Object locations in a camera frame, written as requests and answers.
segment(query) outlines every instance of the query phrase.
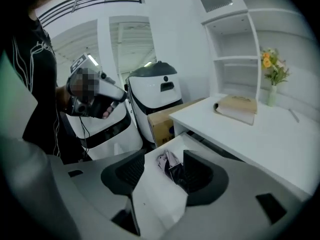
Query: yellow flower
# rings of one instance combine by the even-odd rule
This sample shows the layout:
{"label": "yellow flower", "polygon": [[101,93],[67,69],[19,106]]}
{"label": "yellow flower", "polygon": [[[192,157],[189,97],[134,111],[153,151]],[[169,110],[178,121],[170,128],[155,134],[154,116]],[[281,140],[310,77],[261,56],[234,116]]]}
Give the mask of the yellow flower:
{"label": "yellow flower", "polygon": [[263,59],[263,66],[264,66],[266,69],[268,69],[268,68],[271,67],[271,61],[270,61],[269,58],[266,57],[266,58]]}
{"label": "yellow flower", "polygon": [[270,59],[270,54],[269,54],[268,52],[264,52],[264,53],[262,54],[262,57],[263,57],[263,58],[268,58],[268,59]]}

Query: drawer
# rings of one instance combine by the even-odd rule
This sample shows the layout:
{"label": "drawer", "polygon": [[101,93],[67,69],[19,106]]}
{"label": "drawer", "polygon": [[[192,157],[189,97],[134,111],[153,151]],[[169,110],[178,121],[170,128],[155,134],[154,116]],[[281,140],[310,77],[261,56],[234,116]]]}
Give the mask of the drawer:
{"label": "drawer", "polygon": [[183,162],[184,150],[217,153],[186,133],[145,155],[144,172],[133,192],[133,205],[141,236],[158,239],[179,221],[185,212],[187,193],[158,167],[156,158],[164,150],[173,152]]}

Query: flower vase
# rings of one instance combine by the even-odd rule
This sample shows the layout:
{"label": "flower vase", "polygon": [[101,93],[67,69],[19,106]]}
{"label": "flower vase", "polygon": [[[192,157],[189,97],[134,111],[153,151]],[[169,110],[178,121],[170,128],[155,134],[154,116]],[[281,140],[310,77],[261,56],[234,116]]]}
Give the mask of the flower vase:
{"label": "flower vase", "polygon": [[273,107],[275,105],[276,95],[277,95],[277,86],[271,85],[271,88],[269,91],[269,96],[268,96],[268,101],[267,101],[268,106]]}

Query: cardboard box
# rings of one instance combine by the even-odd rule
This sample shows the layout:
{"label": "cardboard box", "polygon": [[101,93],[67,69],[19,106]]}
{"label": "cardboard box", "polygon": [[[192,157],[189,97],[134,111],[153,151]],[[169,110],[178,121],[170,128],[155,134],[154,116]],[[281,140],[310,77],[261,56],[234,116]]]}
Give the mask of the cardboard box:
{"label": "cardboard box", "polygon": [[148,122],[152,132],[153,140],[156,147],[171,141],[175,137],[174,122],[169,118],[169,115],[182,110],[192,104],[202,101],[204,98],[200,98],[194,101],[190,101],[181,105],[173,106],[165,110],[158,111],[148,115]]}

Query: white shelf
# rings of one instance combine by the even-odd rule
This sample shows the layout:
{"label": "white shelf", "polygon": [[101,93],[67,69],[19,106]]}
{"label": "white shelf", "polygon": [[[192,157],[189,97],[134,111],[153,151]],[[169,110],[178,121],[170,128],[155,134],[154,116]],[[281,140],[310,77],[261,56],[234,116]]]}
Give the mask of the white shelf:
{"label": "white shelf", "polygon": [[205,27],[214,58],[257,55],[247,13],[224,17],[206,24]]}
{"label": "white shelf", "polygon": [[237,95],[255,99],[256,92],[257,87],[254,86],[225,83],[220,93],[225,95]]}
{"label": "white shelf", "polygon": [[218,35],[232,35],[251,32],[251,25],[246,13],[227,16],[206,24],[208,29]]}
{"label": "white shelf", "polygon": [[214,59],[215,62],[223,62],[225,66],[249,65],[255,67],[258,64],[259,56],[224,56]]}
{"label": "white shelf", "polygon": [[293,10],[278,8],[250,9],[256,31],[283,32],[315,40],[304,16]]}

